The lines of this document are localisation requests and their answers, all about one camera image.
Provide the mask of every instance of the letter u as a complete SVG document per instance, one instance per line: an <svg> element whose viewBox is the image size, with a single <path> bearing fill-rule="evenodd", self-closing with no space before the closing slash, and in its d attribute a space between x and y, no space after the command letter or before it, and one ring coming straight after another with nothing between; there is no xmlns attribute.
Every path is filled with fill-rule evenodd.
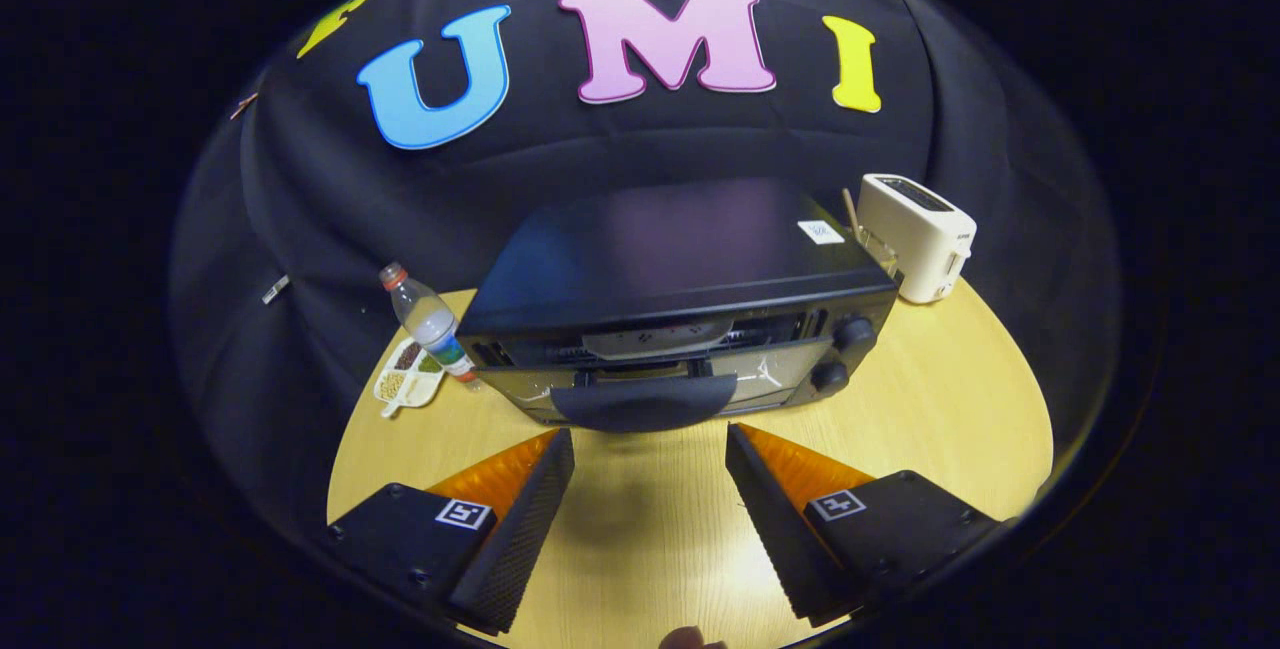
<svg viewBox="0 0 1280 649"><path fill-rule="evenodd" d="M383 138L398 148L430 148L452 142L489 120L507 99L507 56L502 51L498 23L511 15L511 6L498 5L458 17L444 24L440 35L457 38L467 69L467 90L444 108L422 102L413 70L413 58L422 40L397 44L374 58L356 83L369 90L374 120Z"/></svg>

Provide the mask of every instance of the foam letter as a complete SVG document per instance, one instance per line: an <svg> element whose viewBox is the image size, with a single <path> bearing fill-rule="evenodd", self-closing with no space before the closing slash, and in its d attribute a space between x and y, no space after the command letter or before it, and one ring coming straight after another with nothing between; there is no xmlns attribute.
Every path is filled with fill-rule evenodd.
<svg viewBox="0 0 1280 649"><path fill-rule="evenodd" d="M302 55L310 52L316 44L324 42L325 38L329 38L329 35L333 35L334 31L338 31L340 26L347 23L347 14L349 14L349 12L356 12L362 3L365 3L365 0L351 0L343 3L343 5L339 5L335 10L325 14L324 19L317 20L315 29L311 29L311 37L307 38L307 44L303 44L302 49L298 49L297 58L302 58Z"/></svg>
<svg viewBox="0 0 1280 649"><path fill-rule="evenodd" d="M881 99L872 74L872 45L876 44L876 35L837 15L824 15L822 23L836 35L840 52L840 84L831 90L831 97L842 108L879 111Z"/></svg>
<svg viewBox="0 0 1280 649"><path fill-rule="evenodd" d="M484 124L507 99L507 56L502 51L499 20L511 15L511 6L498 5L458 17L444 24L440 35L462 44L462 63L467 67L466 93L447 108L422 102L413 70L413 58L422 51L420 38L398 44L374 58L356 83L369 88L369 102L383 138L393 147L430 148L452 142Z"/></svg>
<svg viewBox="0 0 1280 649"><path fill-rule="evenodd" d="M634 49L668 90L689 76L699 44L707 44L707 67L698 72L714 92L768 92L777 79L765 69L751 6L760 0L685 0L667 19L645 0L561 0L576 12L586 37L591 78L577 96L584 102L621 102L644 93L645 81L627 67Z"/></svg>

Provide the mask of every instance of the black background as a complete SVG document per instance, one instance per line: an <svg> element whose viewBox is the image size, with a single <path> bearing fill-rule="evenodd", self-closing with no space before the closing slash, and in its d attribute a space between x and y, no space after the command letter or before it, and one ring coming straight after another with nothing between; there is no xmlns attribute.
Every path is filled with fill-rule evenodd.
<svg viewBox="0 0 1280 649"><path fill-rule="evenodd" d="M201 143L270 49L338 1L9 0L15 645L431 644L243 507L166 357L169 230ZM1249 385L1275 356L1274 12L945 1L1041 79L1098 161L1144 317L1120 399L1149 402L1107 481L1028 562L868 641L1261 644L1274 422Z"/></svg>

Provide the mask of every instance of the wooden table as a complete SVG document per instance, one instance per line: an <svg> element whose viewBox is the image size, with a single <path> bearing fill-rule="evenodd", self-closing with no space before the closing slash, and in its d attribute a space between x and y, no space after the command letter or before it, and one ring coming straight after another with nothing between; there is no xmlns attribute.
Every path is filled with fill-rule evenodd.
<svg viewBox="0 0 1280 649"><path fill-rule="evenodd" d="M475 292L444 294L461 316ZM406 338L398 330L378 367ZM360 396L329 481L329 521L388 481L426 488L548 428L498 390L448 378L422 408L379 416ZM796 620L724 469L741 421L873 476L911 469L993 518L1024 511L1050 474L1039 387L1014 341L960 280L931 306L899 300L845 390L822 402L654 434L573 429L576 470L509 634L513 649L655 649L701 627L730 649L824 631Z"/></svg>

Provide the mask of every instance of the toaster oven knob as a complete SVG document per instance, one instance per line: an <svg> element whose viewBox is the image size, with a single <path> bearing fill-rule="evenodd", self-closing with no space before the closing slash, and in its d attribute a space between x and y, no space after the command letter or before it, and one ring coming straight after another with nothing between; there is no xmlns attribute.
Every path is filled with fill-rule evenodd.
<svg viewBox="0 0 1280 649"><path fill-rule="evenodd" d="M872 329L872 323L867 317L851 317L851 320L836 326L831 339L836 344L837 352L844 355L863 342L874 342L876 330Z"/></svg>
<svg viewBox="0 0 1280 649"><path fill-rule="evenodd" d="M813 367L809 381L819 394L835 394L849 385L849 370L841 362L823 362Z"/></svg>

